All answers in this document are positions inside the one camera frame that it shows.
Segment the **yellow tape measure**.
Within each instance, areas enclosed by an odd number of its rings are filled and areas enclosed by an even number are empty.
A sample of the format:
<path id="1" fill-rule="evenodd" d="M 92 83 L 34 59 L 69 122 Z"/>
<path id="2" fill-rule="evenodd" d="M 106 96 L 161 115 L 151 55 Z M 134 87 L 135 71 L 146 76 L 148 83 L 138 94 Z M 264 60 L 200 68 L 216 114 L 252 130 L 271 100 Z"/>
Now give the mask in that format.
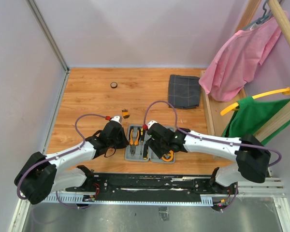
<path id="1" fill-rule="evenodd" d="M 174 159 L 174 152 L 172 150 L 170 150 L 168 153 L 165 153 L 164 155 L 162 155 L 161 159 L 164 162 L 170 162 Z"/>

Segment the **orange black pliers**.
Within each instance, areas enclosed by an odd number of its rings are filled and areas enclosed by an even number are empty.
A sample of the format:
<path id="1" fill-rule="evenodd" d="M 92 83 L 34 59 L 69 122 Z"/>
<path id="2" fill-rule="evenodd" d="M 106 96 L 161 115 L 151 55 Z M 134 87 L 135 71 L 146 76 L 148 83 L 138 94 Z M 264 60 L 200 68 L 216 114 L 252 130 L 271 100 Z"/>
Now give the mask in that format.
<path id="1" fill-rule="evenodd" d="M 140 129 L 136 129 L 136 136 L 133 136 L 134 133 L 134 127 L 130 128 L 129 132 L 129 145 L 130 145 L 130 153 L 131 155 L 135 155 L 136 147 L 139 145 L 139 139 L 140 139 Z"/>

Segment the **hex key set orange holder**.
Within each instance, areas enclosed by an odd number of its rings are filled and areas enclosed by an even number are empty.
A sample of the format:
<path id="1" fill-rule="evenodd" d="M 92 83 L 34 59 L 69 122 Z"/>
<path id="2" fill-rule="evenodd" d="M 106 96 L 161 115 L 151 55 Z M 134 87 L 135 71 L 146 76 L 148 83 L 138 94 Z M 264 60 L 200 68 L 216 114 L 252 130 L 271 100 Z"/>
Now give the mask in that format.
<path id="1" fill-rule="evenodd" d="M 123 109 L 123 110 L 122 110 L 122 117 L 123 117 L 124 119 L 127 119 L 127 118 L 130 117 L 130 113 L 129 113 L 128 109 Z"/>

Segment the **grey plastic tool case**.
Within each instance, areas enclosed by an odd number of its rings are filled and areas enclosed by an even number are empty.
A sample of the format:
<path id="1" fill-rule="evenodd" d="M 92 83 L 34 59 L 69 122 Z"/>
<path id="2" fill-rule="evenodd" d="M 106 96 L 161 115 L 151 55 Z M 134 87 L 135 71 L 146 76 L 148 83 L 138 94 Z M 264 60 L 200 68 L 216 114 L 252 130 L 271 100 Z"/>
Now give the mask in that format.
<path id="1" fill-rule="evenodd" d="M 175 153 L 172 151 L 159 158 L 157 154 L 145 144 L 149 139 L 150 136 L 142 129 L 141 125 L 129 125 L 127 132 L 129 144 L 125 149 L 124 159 L 126 161 L 152 161 L 155 163 L 175 162 Z"/>

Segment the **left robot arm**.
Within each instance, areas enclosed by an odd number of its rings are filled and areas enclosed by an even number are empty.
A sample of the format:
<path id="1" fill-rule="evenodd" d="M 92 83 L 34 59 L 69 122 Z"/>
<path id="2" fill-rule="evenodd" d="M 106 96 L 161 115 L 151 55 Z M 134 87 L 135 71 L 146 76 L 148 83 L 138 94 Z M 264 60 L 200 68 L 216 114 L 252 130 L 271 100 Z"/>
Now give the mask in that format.
<path id="1" fill-rule="evenodd" d="M 128 144 L 121 117 L 115 116 L 106 123 L 103 130 L 74 147 L 48 155 L 35 152 L 14 180 L 17 194 L 31 204 L 38 204 L 50 193 L 62 189 L 79 187 L 89 191 L 94 185 L 90 170 L 71 167 L 105 155 L 109 149 L 124 149 Z"/>

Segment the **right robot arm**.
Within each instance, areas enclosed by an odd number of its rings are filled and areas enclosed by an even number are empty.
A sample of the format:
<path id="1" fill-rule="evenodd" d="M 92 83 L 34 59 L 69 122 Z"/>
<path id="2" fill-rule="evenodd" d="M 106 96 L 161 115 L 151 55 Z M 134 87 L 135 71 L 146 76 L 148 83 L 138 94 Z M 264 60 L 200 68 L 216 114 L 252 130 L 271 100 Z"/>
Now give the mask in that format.
<path id="1" fill-rule="evenodd" d="M 148 146 L 159 158 L 172 151 L 200 152 L 231 160 L 232 164 L 213 170 L 208 185 L 214 193 L 221 193 L 243 179 L 265 182 L 271 154 L 252 135 L 223 138 L 182 128 L 172 131 L 156 121 L 150 121 L 145 127 L 150 137 Z"/>

